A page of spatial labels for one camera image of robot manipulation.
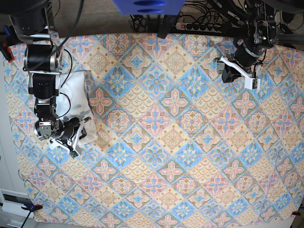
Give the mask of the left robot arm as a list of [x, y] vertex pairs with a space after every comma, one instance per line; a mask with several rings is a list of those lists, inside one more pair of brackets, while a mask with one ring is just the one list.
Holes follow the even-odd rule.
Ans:
[[257, 89], [260, 86], [257, 67], [263, 64], [266, 51], [276, 41], [275, 9], [261, 0], [246, 0], [244, 7], [247, 34], [233, 40], [235, 53], [215, 58], [215, 61], [224, 64], [223, 83], [244, 77], [245, 88]]

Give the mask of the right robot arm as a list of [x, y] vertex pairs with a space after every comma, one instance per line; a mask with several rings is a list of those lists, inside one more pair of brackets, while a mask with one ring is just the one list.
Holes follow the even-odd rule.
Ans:
[[18, 42], [27, 45], [23, 70], [28, 73], [28, 93], [36, 99], [36, 136], [49, 140], [52, 147], [65, 149], [72, 158], [79, 156], [81, 148], [77, 143], [86, 136], [84, 125], [90, 117], [68, 118], [56, 113], [56, 98], [61, 94], [60, 75], [65, 41], [59, 41], [51, 2], [2, 0], [0, 12], [9, 16], [12, 23], [10, 27], [5, 27], [7, 42], [0, 46], [6, 60], [14, 60], [10, 46]]

